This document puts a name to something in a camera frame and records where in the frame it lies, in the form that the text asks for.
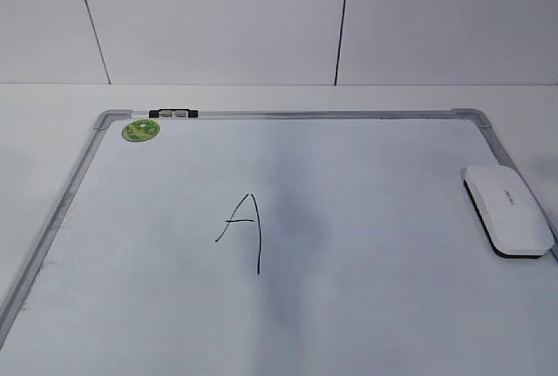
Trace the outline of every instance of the gray plastic corner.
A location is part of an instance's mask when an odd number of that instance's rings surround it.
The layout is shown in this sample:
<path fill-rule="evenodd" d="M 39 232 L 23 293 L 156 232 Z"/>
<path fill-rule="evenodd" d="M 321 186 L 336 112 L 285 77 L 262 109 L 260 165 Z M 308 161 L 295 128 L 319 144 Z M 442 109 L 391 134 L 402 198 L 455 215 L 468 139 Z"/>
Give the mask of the gray plastic corner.
<path fill-rule="evenodd" d="M 454 108 L 452 112 L 460 119 L 472 121 L 478 127 L 492 127 L 492 123 L 490 123 L 488 117 L 481 110 L 477 110 L 476 108 Z"/>
<path fill-rule="evenodd" d="M 132 110 L 106 110 L 98 116 L 93 129 L 106 130 L 115 120 L 126 120 L 131 117 Z"/>

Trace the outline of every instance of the green magnet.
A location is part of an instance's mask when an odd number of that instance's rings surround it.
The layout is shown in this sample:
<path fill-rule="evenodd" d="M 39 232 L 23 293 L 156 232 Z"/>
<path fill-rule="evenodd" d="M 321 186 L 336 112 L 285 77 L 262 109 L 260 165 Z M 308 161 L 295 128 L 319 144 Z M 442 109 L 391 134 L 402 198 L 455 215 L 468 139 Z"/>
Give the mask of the green magnet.
<path fill-rule="evenodd" d="M 122 137 L 128 142 L 145 142 L 159 134 L 159 123 L 149 119 L 136 120 L 122 129 Z"/>

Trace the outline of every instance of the whiteboard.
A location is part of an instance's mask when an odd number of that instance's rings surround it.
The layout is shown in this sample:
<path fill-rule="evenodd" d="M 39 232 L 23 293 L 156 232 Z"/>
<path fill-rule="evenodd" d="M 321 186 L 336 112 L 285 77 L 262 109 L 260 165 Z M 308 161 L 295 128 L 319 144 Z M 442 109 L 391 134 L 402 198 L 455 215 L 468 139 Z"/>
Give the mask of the whiteboard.
<path fill-rule="evenodd" d="M 114 121 L 2 375 L 554 375 L 558 267 L 491 250 L 468 120 Z M 259 229 L 261 273 L 257 273 Z"/>

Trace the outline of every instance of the white table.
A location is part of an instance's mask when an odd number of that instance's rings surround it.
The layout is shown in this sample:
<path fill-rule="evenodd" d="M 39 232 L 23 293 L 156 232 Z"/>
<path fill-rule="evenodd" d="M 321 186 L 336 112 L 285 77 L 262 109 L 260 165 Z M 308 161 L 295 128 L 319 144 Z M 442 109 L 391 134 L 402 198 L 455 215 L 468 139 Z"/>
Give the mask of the white table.
<path fill-rule="evenodd" d="M 474 107 L 558 223 L 557 86 L 0 85 L 0 295 L 104 110 L 446 110 Z"/>

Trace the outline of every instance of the white tile wall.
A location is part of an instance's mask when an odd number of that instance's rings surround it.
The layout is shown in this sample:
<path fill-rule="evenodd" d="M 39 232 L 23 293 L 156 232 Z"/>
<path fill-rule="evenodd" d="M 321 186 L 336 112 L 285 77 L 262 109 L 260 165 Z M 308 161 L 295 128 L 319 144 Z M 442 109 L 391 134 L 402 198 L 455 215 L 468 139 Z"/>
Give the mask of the white tile wall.
<path fill-rule="evenodd" d="M 89 0 L 114 84 L 333 84 L 343 0 Z"/>
<path fill-rule="evenodd" d="M 339 83 L 556 84 L 558 0 L 347 0 Z"/>
<path fill-rule="evenodd" d="M 106 83 L 83 0 L 0 0 L 0 82 Z"/>

